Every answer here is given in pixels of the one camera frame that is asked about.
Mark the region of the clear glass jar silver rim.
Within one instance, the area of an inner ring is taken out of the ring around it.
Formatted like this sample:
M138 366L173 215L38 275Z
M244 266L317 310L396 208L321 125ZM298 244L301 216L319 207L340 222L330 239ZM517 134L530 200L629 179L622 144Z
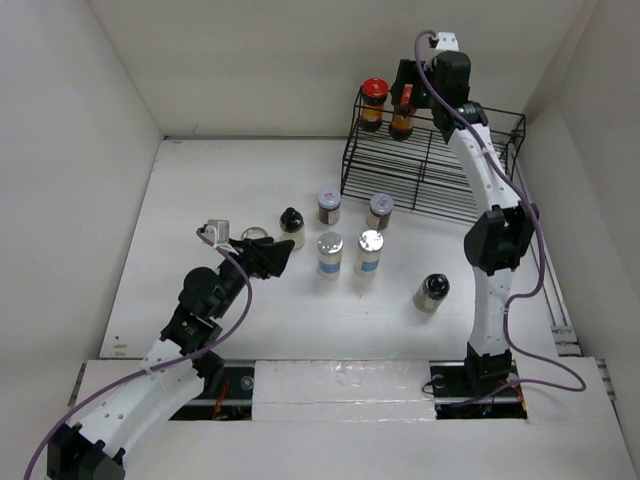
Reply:
M242 240L245 240L245 239L256 240L256 239L266 238L268 236L269 236L269 234L264 228L259 227L259 226L252 226L252 227L249 227L249 228L245 229L242 232L241 239Z

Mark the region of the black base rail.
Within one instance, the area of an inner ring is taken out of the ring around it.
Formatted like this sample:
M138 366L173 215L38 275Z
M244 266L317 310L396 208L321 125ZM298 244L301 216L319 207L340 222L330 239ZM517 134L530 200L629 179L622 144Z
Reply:
M474 404L458 362L427 360L237 361L176 420L423 423L527 418L521 391Z

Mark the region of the white lid dark sauce jar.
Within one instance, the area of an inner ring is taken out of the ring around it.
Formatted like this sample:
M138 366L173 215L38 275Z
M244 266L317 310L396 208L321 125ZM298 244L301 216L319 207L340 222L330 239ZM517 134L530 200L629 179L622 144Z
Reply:
M318 219L324 225L335 225L340 218L341 194L335 188L323 188L317 195Z

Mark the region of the white lid brown sauce jar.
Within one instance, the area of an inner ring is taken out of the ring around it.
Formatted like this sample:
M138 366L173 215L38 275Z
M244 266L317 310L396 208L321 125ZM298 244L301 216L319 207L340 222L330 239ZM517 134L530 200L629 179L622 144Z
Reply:
M369 201L367 225L370 229L382 231L387 228L394 209L393 197L387 193L376 193Z

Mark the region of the red lid sauce jar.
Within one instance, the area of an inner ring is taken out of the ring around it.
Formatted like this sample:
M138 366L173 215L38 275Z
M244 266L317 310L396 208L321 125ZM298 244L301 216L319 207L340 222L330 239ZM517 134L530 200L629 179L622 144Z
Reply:
M396 141L407 140L413 132L415 110L410 105L412 90L411 84L405 84L399 100L394 104L389 134Z
M360 88L362 109L358 119L362 130L375 132L381 127L388 93L389 86L381 78L372 77L363 82Z

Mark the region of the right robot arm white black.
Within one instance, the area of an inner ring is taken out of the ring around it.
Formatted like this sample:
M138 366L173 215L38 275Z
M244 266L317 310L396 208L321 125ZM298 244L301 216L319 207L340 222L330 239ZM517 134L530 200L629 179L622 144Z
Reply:
M430 110L433 123L463 168L478 219L464 237L473 268L475 313L464 366L444 372L442 384L460 397L480 397L504 385L512 352L504 334L504 312L516 269L534 234L533 217L509 183L493 147L483 107L469 98L471 61L442 51L429 62L400 61L391 87L397 109Z

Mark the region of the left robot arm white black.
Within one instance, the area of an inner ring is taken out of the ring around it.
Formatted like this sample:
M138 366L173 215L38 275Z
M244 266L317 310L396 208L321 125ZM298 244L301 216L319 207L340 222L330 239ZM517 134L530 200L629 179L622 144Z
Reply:
M253 292L252 279L280 276L293 249L271 237L232 240L217 250L217 268L191 270L138 369L78 403L96 407L76 423L60 420L47 437L47 478L122 479L138 444L190 400L216 394L225 362L214 349L231 335L219 319L241 292Z

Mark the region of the black cap beige spice bottle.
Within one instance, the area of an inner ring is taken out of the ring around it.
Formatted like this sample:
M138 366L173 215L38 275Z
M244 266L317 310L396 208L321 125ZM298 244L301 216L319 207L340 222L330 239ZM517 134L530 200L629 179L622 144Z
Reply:
M426 313L435 312L446 299L450 291L448 278L441 273L428 275L419 285L413 296L414 305Z

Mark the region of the silver lid bead bottle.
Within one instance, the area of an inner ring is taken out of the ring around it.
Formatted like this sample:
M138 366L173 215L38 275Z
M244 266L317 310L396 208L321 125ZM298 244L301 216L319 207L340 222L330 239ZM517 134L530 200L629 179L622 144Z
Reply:
M325 232L317 240L318 271L328 280L340 276L343 253L342 237L336 232Z
M383 235L377 230L366 230L358 237L358 253L354 266L357 275L367 278L376 274L384 246Z

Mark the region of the black cap white powder bottle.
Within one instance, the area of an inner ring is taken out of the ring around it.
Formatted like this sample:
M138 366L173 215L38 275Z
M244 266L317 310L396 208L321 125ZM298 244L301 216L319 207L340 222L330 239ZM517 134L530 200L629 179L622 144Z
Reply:
M302 214L293 207L288 207L280 215L279 226L281 240L292 240L294 250L301 249L306 240L305 222Z

